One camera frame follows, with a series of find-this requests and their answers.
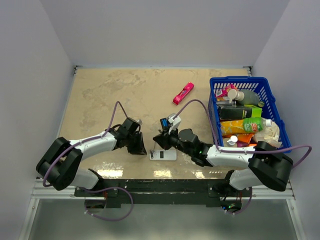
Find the white remote control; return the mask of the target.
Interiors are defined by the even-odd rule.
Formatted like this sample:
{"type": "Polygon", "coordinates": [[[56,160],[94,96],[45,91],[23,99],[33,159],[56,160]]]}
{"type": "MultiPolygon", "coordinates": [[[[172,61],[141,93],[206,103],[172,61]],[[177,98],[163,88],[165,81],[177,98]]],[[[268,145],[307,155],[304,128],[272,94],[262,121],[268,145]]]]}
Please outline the white remote control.
{"type": "Polygon", "coordinates": [[[149,154],[149,159],[151,161],[176,161],[177,151],[156,149],[149,154]]]}

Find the black remote control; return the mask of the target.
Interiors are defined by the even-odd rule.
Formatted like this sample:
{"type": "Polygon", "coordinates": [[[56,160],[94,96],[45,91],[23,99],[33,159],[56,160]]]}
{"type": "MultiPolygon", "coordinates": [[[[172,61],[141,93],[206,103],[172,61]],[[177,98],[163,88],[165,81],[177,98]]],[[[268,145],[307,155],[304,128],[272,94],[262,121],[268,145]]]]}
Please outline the black remote control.
{"type": "Polygon", "coordinates": [[[170,127],[171,127],[171,124],[169,122],[169,120],[167,118],[161,118],[160,119],[160,124],[161,124],[161,127],[162,127],[162,133],[169,133],[169,130],[170,130],[170,127]]]}

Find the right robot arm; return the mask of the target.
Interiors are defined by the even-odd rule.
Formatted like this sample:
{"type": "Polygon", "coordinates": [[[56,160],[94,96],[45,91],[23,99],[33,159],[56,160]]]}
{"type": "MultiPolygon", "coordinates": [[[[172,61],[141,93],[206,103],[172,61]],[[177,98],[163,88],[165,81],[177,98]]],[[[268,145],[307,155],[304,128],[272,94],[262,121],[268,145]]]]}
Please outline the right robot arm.
{"type": "Polygon", "coordinates": [[[291,158],[264,141],[254,147],[215,146],[200,141],[190,128],[163,131],[153,140],[164,150],[175,148],[190,156],[201,167],[237,167],[237,170],[226,175],[222,185],[223,192],[230,197],[241,190],[260,185],[283,192],[293,166],[291,158]]]}

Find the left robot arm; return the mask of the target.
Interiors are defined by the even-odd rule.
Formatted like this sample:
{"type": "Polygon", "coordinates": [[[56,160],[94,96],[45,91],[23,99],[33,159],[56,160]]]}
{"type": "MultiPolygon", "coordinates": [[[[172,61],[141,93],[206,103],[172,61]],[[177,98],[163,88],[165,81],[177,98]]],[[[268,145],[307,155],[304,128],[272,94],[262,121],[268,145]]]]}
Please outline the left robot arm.
{"type": "Polygon", "coordinates": [[[131,155],[147,154],[141,132],[142,121],[126,118],[97,135],[79,140],[54,140],[36,166],[48,186],[61,191],[69,186],[85,188],[92,196],[104,190],[103,178],[92,169],[80,168],[81,161],[95,155],[126,147],[131,155]]]}

